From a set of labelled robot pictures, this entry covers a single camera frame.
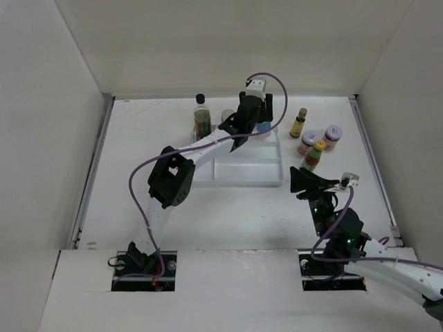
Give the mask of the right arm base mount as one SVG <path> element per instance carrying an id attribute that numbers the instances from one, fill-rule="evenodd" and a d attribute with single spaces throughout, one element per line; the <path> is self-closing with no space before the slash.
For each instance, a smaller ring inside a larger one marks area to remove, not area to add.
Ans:
<path id="1" fill-rule="evenodd" d="M 311 258 L 310 251 L 298 252 L 304 291 L 367 291 L 362 276 L 345 273 L 343 267 Z"/>

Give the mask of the white granule jar blue label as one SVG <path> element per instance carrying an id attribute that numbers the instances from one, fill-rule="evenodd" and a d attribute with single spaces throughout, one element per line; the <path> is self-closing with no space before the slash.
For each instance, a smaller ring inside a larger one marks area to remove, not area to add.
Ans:
<path id="1" fill-rule="evenodd" d="M 271 135 L 271 122 L 259 122 L 255 126 L 255 132 L 257 139 L 265 139 Z"/>

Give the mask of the clear jar silver lid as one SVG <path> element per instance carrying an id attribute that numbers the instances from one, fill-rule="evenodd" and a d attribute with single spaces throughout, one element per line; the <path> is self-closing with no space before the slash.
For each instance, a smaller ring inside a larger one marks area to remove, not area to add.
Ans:
<path id="1" fill-rule="evenodd" d="M 220 127 L 227 127 L 233 123 L 233 115 L 235 111 L 233 109 L 225 109 L 221 113 L 221 124 Z"/>

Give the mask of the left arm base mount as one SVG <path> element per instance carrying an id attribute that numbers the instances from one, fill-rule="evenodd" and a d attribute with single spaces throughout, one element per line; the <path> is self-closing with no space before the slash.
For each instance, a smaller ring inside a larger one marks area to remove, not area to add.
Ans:
<path id="1" fill-rule="evenodd" d="M 135 243 L 128 249 L 108 259 L 113 269 L 111 291 L 113 292 L 172 292 L 175 290 L 177 251 L 142 253 Z"/>

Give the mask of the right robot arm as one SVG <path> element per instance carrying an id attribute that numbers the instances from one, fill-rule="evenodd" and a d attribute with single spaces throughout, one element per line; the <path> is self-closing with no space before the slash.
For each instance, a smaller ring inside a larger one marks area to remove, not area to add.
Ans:
<path id="1" fill-rule="evenodd" d="M 362 275 L 390 287 L 442 320 L 442 267 L 402 257 L 363 231 L 350 207 L 359 176 L 346 172 L 339 180 L 322 178 L 305 168 L 290 168 L 290 190 L 307 201 L 318 242 L 325 249 L 311 258 L 331 274 Z"/>

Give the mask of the dark soy sauce bottle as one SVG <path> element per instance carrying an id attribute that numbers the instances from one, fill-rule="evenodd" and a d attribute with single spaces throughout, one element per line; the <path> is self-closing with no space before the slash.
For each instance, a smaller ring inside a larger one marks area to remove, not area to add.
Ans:
<path id="1" fill-rule="evenodd" d="M 210 109 L 206 106 L 206 97 L 203 93 L 195 96 L 197 106 L 194 109 L 194 123 L 197 140 L 201 140 L 211 134 L 211 115 Z"/>

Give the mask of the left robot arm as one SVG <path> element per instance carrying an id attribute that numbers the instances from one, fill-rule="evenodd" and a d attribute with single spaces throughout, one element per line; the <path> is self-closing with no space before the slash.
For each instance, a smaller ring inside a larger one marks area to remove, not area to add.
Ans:
<path id="1" fill-rule="evenodd" d="M 153 272 L 155 265 L 165 272 L 161 257 L 161 233 L 172 210 L 188 197 L 195 172 L 209 161 L 224 157 L 239 149 L 249 138 L 257 136 L 256 124 L 273 120 L 273 95 L 271 93 L 242 91 L 239 105 L 232 115 L 214 131 L 197 142 L 175 149 L 165 147 L 161 154 L 140 164 L 129 176 L 129 193 L 142 216 L 142 226 L 135 240 L 127 248 L 132 268 L 142 276 Z M 154 163 L 148 177 L 148 204 L 144 209 L 133 188 L 136 173 Z"/>

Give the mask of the small yellow sesame oil bottle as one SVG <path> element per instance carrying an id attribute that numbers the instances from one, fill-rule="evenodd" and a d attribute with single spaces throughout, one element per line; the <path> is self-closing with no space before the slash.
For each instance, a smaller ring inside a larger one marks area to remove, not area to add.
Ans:
<path id="1" fill-rule="evenodd" d="M 292 138 L 299 138 L 300 137 L 300 135 L 302 133 L 302 129 L 304 127 L 306 116 L 307 116 L 307 109 L 300 108 L 298 115 L 296 116 L 296 119 L 294 120 L 291 131 L 290 131 L 290 136 Z"/>

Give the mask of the red lid sauce jar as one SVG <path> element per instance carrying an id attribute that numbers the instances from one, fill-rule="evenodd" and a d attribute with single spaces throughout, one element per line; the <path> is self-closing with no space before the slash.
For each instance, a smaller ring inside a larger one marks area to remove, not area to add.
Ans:
<path id="1" fill-rule="evenodd" d="M 318 140 L 318 133 L 314 130 L 307 130 L 301 137 L 297 151 L 300 155 L 306 156 Z"/>

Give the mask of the green label chili sauce bottle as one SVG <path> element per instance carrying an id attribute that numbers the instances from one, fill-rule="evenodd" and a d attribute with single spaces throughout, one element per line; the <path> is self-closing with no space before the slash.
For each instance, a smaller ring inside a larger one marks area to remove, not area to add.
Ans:
<path id="1" fill-rule="evenodd" d="M 305 156 L 300 167 L 310 172 L 314 172 L 314 170 L 316 169 L 317 165 L 320 162 L 320 158 L 325 148 L 326 148 L 325 141 L 317 140 L 312 150 Z"/>

